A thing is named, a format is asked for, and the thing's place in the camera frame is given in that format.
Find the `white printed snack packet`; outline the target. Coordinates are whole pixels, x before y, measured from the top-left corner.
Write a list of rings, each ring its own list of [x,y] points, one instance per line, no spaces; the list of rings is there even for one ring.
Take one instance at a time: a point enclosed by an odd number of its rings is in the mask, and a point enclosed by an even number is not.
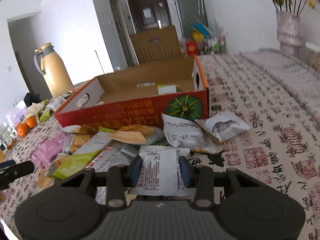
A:
[[[188,148],[169,146],[140,147],[139,156],[142,158],[140,176],[132,194],[143,196],[178,196],[184,197],[195,193],[195,189],[184,186],[179,157],[187,157]]]

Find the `pink snack packet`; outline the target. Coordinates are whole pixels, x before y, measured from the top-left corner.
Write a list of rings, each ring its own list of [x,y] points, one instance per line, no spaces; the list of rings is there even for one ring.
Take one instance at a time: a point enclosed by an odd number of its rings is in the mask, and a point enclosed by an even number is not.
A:
[[[63,151],[65,139],[66,135],[63,132],[52,139],[44,139],[40,146],[31,153],[31,161],[41,168],[49,168],[57,155]]]

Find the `white grey snack packet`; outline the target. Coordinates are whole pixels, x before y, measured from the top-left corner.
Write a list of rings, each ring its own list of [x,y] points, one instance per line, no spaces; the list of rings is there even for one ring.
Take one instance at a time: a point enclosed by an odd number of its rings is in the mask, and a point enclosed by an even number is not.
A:
[[[222,147],[196,122],[167,114],[162,114],[162,120],[165,138],[171,146],[205,154],[218,154],[222,151]]]

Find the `orange mandarin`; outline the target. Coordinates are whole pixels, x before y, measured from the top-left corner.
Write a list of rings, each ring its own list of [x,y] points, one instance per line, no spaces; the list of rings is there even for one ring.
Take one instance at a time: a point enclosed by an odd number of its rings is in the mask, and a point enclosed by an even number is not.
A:
[[[29,127],[29,128],[34,128],[37,125],[37,119],[36,117],[30,116],[28,118],[25,119],[25,124]]]
[[[19,124],[17,126],[17,134],[20,138],[25,137],[28,134],[29,127],[26,124]]]

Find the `orange cracker snack packet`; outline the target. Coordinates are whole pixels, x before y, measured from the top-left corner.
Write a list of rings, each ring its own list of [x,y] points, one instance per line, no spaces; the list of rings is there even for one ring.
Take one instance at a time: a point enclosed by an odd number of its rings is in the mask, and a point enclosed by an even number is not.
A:
[[[164,137],[162,129],[144,125],[124,126],[110,135],[113,140],[133,145],[152,145]]]

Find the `white black snack packet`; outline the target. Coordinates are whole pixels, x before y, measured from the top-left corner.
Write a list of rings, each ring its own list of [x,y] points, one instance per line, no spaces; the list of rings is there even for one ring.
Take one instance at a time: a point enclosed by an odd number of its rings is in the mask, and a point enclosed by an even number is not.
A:
[[[250,126],[230,111],[222,111],[208,119],[196,119],[195,122],[217,141],[223,142],[250,129]]]

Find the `red cardboard pumpkin box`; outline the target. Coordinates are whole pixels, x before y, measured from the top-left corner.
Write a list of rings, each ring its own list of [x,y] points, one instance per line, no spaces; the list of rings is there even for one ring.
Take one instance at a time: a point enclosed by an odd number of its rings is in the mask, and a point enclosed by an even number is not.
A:
[[[158,85],[176,85],[177,92],[159,95]],[[119,129],[138,124],[161,128],[162,114],[187,120],[208,117],[209,86],[197,56],[97,76],[78,88],[55,117],[62,127]]]

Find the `calligraphy print tablecloth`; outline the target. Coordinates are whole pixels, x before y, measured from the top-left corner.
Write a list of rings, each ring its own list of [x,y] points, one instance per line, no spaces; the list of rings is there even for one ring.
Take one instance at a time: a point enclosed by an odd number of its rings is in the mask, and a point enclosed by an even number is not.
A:
[[[190,163],[237,168],[298,201],[306,214],[300,239],[319,239],[319,122],[265,71],[237,55],[201,56],[210,115],[234,112],[250,129],[215,155]]]

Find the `tan thermos jug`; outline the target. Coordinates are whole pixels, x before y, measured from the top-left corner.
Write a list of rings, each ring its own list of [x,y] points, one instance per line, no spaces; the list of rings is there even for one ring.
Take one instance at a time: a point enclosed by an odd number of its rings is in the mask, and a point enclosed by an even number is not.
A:
[[[51,43],[35,49],[34,64],[54,98],[62,96],[73,88],[64,62]]]

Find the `red gift box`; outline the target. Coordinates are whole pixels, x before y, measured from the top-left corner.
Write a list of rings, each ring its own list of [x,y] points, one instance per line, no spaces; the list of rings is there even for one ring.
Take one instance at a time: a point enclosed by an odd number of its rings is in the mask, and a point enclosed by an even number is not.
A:
[[[187,40],[185,42],[187,55],[198,55],[197,44],[195,41]]]

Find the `patterned pink sofa cover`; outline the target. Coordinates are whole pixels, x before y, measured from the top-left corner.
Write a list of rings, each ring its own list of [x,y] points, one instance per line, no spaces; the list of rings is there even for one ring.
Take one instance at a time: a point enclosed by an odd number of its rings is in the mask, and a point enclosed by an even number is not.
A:
[[[239,56],[277,80],[319,122],[319,71],[275,49],[240,51]]]

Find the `dark brown entrance door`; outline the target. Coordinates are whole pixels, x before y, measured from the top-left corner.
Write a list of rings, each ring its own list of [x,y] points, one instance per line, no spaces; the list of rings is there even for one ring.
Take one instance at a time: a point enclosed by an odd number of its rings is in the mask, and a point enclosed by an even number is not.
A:
[[[128,0],[136,32],[172,25],[167,0]]]

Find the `pink textured flower vase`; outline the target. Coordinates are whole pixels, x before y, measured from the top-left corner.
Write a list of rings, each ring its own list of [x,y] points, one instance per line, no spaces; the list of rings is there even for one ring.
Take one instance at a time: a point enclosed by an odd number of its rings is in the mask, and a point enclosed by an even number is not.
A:
[[[280,51],[290,57],[299,58],[302,46],[302,26],[298,15],[285,11],[276,12],[277,40],[280,42]]]

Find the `grey refrigerator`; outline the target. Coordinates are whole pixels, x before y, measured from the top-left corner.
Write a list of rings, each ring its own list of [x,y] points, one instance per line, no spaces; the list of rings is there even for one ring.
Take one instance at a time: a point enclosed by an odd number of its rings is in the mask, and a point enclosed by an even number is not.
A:
[[[175,0],[183,38],[193,38],[193,26],[208,25],[204,0]]]

